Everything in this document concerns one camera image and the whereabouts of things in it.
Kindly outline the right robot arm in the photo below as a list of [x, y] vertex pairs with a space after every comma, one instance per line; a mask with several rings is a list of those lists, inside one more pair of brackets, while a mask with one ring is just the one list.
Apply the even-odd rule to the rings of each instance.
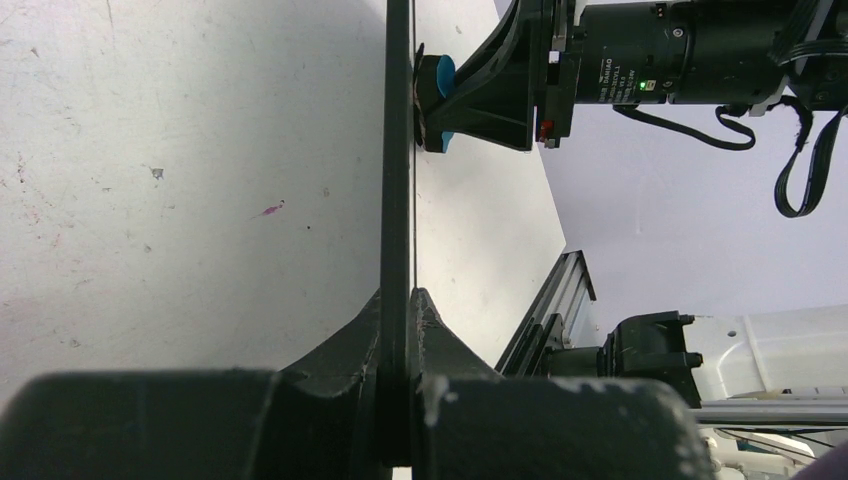
[[556, 258], [585, 254], [596, 291], [578, 345], [622, 320], [678, 310], [740, 315], [847, 300], [847, 137], [824, 198], [801, 219], [773, 203], [797, 131], [786, 109], [751, 120], [731, 153], [576, 110], [556, 150], [516, 152], [464, 135], [417, 161], [417, 281], [488, 363], [501, 356]]

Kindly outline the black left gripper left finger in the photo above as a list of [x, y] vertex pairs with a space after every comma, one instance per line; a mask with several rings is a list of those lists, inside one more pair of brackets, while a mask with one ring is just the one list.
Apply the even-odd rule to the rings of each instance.
[[380, 296], [274, 378], [255, 479], [379, 479], [376, 360]]

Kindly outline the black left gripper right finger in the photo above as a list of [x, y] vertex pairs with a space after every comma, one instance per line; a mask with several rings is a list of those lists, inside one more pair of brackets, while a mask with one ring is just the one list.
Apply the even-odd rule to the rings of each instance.
[[414, 479], [515, 479], [504, 417], [509, 383], [446, 326], [425, 289], [414, 317], [411, 470]]

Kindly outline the blue whiteboard eraser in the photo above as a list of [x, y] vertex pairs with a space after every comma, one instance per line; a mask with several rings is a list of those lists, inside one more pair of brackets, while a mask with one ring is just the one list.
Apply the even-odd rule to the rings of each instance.
[[454, 133], [430, 125], [428, 115], [455, 90], [456, 67], [449, 55], [425, 53], [421, 43], [413, 63], [413, 125], [417, 146], [427, 152], [443, 154]]

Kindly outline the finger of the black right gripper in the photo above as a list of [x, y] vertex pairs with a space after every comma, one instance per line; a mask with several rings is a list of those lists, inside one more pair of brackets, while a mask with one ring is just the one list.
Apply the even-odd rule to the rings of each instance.
[[537, 3], [513, 1], [483, 44], [456, 67], [455, 90], [430, 125], [516, 151], [532, 147]]

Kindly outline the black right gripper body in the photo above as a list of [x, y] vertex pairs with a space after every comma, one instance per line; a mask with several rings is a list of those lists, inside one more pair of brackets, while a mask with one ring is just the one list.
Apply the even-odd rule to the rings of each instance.
[[581, 65], [581, 1], [543, 1], [535, 34], [535, 139], [556, 149], [570, 136]]

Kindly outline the black framed small whiteboard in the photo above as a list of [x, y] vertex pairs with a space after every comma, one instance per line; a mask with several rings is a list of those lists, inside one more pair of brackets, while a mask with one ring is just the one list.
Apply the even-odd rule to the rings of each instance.
[[412, 464], [414, 3], [386, 4], [377, 433], [382, 461]]

